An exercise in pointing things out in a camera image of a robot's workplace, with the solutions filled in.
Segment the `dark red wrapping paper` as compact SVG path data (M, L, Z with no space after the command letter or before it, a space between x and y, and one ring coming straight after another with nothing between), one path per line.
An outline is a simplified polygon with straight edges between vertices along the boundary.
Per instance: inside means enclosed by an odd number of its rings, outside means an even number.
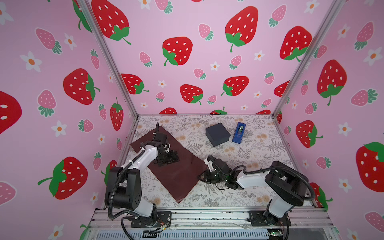
M179 161L161 167L153 161L149 164L148 168L176 202L181 203L198 183L198 176L207 169L207 165L203 160L184 148L162 126L159 127L159 132L168 136L171 150L178 153Z

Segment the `dark navy gift box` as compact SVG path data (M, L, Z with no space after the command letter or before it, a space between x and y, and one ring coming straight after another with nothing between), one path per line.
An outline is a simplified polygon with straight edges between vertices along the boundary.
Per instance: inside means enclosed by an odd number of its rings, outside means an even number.
M206 128L206 136L213 147L229 141L231 134L222 123L215 124Z

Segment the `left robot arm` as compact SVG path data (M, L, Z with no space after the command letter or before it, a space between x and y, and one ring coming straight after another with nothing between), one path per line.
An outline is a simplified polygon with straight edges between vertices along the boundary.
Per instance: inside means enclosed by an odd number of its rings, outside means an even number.
M164 133L154 133L154 138L142 144L133 159L110 170L105 194L109 219L114 220L123 214L156 217L157 207L143 198L141 184L141 170L153 161L161 166L179 161L177 152L170 149L168 136Z

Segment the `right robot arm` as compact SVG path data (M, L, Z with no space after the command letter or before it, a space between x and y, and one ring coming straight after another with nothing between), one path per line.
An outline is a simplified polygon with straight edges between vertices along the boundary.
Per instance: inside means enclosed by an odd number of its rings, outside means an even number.
M223 160L211 155L204 162L208 169L198 176L203 183L224 183L226 189L232 190L268 186L276 193L264 213L252 219L258 224L275 226L287 220L288 212L294 207L301 207L305 201L312 201L316 197L306 176L279 161L256 171L247 171L246 166L231 169Z

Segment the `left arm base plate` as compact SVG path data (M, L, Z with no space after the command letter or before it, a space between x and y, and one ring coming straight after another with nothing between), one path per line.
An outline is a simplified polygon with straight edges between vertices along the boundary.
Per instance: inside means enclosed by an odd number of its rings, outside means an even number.
M131 221L131 228L159 228L169 226L172 212L157 212L150 217L137 217Z

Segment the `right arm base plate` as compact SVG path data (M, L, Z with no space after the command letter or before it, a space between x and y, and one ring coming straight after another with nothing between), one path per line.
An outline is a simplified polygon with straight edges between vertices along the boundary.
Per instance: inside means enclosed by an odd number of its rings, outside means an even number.
M249 211L247 221L253 227L290 227L292 225L287 214L278 219L272 214L266 214L266 211Z

